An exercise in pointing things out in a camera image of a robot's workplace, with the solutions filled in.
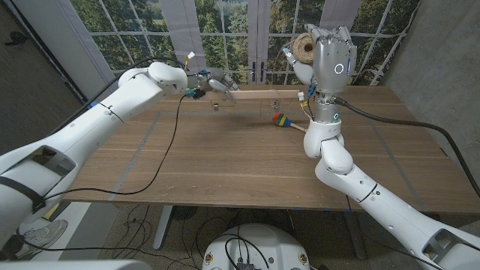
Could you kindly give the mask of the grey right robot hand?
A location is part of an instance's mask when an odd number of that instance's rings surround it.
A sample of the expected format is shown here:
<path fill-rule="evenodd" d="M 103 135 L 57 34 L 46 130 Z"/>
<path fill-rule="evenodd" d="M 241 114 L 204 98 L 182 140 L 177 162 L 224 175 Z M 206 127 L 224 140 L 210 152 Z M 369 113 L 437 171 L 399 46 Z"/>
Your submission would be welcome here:
<path fill-rule="evenodd" d="M 305 48 L 294 42 L 291 49 L 282 53 L 302 84 L 308 87 L 302 101 L 303 110 L 310 120 L 320 123 L 339 122 L 339 106 L 333 97 L 341 93 L 350 81 L 356 67 L 357 46 L 349 30 L 339 25 L 332 30 L 306 24 L 307 44 L 312 46 L 311 57 L 303 60 L 300 52 Z"/>

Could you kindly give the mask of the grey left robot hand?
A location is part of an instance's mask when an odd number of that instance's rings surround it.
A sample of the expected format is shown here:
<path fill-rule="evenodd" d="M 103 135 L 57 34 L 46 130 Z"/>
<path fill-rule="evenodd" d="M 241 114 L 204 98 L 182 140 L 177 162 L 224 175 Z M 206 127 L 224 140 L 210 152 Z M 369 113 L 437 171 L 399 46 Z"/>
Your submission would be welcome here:
<path fill-rule="evenodd" d="M 197 72 L 187 71 L 186 96 L 195 100 L 205 96 L 207 92 L 224 94 L 232 104 L 236 103 L 233 92 L 240 90 L 239 86 L 226 72 L 210 67 Z"/>

